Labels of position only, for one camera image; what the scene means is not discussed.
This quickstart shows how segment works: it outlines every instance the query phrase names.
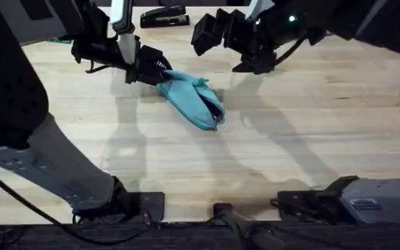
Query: wooden tabletop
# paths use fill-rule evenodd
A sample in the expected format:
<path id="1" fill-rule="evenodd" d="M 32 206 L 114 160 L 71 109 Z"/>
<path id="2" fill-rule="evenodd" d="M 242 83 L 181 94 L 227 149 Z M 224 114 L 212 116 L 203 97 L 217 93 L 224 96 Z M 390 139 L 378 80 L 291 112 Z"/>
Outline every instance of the wooden tabletop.
<path id="1" fill-rule="evenodd" d="M 65 134 L 128 190 L 164 192 L 167 221 L 206 219 L 216 202 L 276 219 L 268 203 L 278 191 L 321 189 L 352 174 L 400 177 L 400 55 L 328 37 L 271 74 L 235 74 L 236 52 L 220 46 L 197 57 L 190 45 L 194 24 L 216 8 L 188 8 L 191 26 L 142 30 L 147 10 L 134 8 L 135 34 L 174 69 L 210 79 L 226 108 L 218 131 L 193 126 L 152 87 L 125 84 L 122 70 L 86 74 L 89 63 L 76 64 L 69 44 L 24 50 Z M 0 177 L 70 222 L 58 197 L 3 169 Z M 0 224 L 43 222 L 0 190 Z"/>

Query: stapler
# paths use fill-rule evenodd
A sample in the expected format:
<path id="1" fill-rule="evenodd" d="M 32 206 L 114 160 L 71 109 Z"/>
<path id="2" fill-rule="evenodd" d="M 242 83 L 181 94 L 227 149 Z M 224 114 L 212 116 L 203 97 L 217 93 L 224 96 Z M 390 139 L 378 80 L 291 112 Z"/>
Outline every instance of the stapler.
<path id="1" fill-rule="evenodd" d="M 140 27 L 159 28 L 170 26 L 188 26 L 189 15 L 185 6 L 170 6 L 150 10 L 140 17 Z"/>

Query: blue fabric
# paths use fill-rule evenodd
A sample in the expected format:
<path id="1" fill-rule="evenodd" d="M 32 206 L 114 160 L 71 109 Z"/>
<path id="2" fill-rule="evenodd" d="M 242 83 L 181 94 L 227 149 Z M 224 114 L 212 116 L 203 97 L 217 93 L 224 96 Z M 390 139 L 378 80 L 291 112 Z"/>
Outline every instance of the blue fabric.
<path id="1" fill-rule="evenodd" d="M 224 107 L 206 85 L 208 80 L 173 70 L 165 73 L 172 79 L 157 84 L 157 88 L 186 119 L 203 130 L 214 130 L 224 121 Z"/>

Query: teal cloth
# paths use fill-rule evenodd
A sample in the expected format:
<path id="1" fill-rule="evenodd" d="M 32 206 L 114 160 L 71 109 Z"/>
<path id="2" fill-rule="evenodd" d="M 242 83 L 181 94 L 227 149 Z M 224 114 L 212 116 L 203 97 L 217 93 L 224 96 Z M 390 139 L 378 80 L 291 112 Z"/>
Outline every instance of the teal cloth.
<path id="1" fill-rule="evenodd" d="M 204 78 L 166 70 L 172 79 L 157 84 L 158 90 L 183 116 L 203 130 L 215 130 L 224 122 L 225 109 Z"/>

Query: black cable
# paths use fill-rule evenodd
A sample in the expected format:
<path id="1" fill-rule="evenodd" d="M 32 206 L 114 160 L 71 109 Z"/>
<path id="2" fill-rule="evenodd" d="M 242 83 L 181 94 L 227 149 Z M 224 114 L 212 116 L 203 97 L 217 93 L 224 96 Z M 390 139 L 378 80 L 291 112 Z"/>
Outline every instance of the black cable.
<path id="1" fill-rule="evenodd" d="M 39 216 L 47 219 L 48 221 L 50 221 L 53 225 L 61 228 L 61 230 L 63 230 L 65 233 L 79 239 L 82 240 L 84 242 L 90 243 L 90 244 L 98 244 L 98 245 L 102 245 L 102 246 L 112 246 L 112 245 L 116 245 L 116 244 L 121 244 L 121 243 L 125 243 L 128 242 L 129 240 L 135 239 L 136 237 L 146 233 L 150 228 L 147 226 L 146 228 L 144 228 L 141 231 L 138 231 L 137 233 L 134 233 L 133 235 L 123 239 L 123 240 L 115 240 L 112 242 L 102 242 L 102 241 L 98 241 L 98 240 L 92 240 L 86 237 L 83 237 L 81 235 L 79 235 L 76 231 L 74 231 L 73 229 L 61 224 L 59 221 L 57 221 L 55 218 L 53 218 L 52 216 L 46 214 L 43 210 L 39 209 L 38 207 L 36 207 L 35 205 L 33 205 L 32 203 L 30 203 L 29 201 L 27 201 L 24 197 L 20 196 L 16 191 L 14 191 L 13 189 L 11 189 L 9 186 L 7 186 L 3 181 L 0 180 L 0 188 L 4 191 L 6 191 L 10 196 L 12 196 L 13 198 L 15 198 L 17 201 L 19 201 L 20 203 L 22 203 L 23 205 L 25 205 L 27 208 L 31 209 L 33 212 L 37 213 Z"/>
<path id="2" fill-rule="evenodd" d="M 308 38 L 307 35 L 303 35 L 302 37 L 300 37 L 296 43 L 294 43 L 294 45 L 292 45 L 291 48 L 289 48 L 282 56 L 280 56 L 279 58 L 276 59 L 276 61 L 274 62 L 274 66 L 277 66 L 279 64 L 281 64 L 284 60 L 286 60 L 287 58 L 289 58 L 301 45 L 302 43 Z"/>
<path id="3" fill-rule="evenodd" d="M 12 245 L 16 244 L 26 234 L 28 229 L 29 229 L 29 226 L 23 226 L 21 229 L 21 232 L 18 234 L 18 236 L 15 237 L 15 239 L 10 241 L 9 243 L 7 243 L 7 245 L 5 244 L 6 243 L 6 241 L 5 241 L 6 234 L 3 235 L 1 242 L 0 242 L 0 250 L 9 249 Z"/>

